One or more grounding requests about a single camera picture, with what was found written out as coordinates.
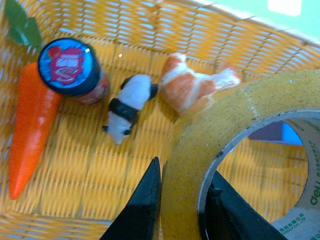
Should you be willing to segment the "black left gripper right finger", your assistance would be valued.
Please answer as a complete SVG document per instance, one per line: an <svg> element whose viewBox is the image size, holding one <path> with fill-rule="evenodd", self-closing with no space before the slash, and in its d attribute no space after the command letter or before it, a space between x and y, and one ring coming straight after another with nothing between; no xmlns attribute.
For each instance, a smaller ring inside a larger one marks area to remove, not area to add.
<svg viewBox="0 0 320 240"><path fill-rule="evenodd" d="M284 240L219 173L207 191L204 229L208 240Z"/></svg>

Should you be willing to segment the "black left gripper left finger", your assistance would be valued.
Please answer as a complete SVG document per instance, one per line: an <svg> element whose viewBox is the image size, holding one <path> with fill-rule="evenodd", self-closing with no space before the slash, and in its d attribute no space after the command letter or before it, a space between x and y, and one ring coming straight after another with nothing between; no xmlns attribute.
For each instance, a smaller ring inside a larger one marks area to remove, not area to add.
<svg viewBox="0 0 320 240"><path fill-rule="evenodd" d="M154 157L127 204L101 240L158 240L160 236L161 168Z"/></svg>

